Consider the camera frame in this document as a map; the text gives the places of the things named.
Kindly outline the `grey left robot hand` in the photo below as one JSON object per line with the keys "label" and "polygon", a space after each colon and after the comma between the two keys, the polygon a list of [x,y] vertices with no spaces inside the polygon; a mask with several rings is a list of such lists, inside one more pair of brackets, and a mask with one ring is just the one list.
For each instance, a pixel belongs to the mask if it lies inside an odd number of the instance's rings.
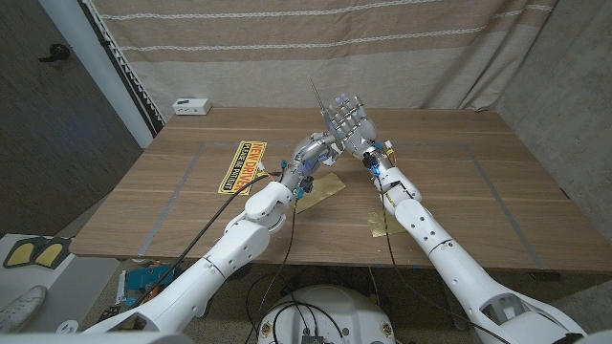
{"label": "grey left robot hand", "polygon": [[297,189],[308,176],[312,176],[321,164],[331,166],[336,163],[343,149],[339,148],[336,138],[329,132],[316,132],[302,140],[285,168],[280,183],[288,189]]}

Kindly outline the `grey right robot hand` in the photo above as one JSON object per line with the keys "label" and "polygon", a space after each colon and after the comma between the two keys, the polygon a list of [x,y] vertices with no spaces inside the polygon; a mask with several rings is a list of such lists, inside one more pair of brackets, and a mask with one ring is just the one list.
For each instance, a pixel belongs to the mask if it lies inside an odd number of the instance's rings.
{"label": "grey right robot hand", "polygon": [[358,96],[342,94],[336,98],[336,107],[322,109],[329,132],[336,138],[342,152],[348,152],[368,169],[389,164],[383,147],[377,142],[377,128]]}

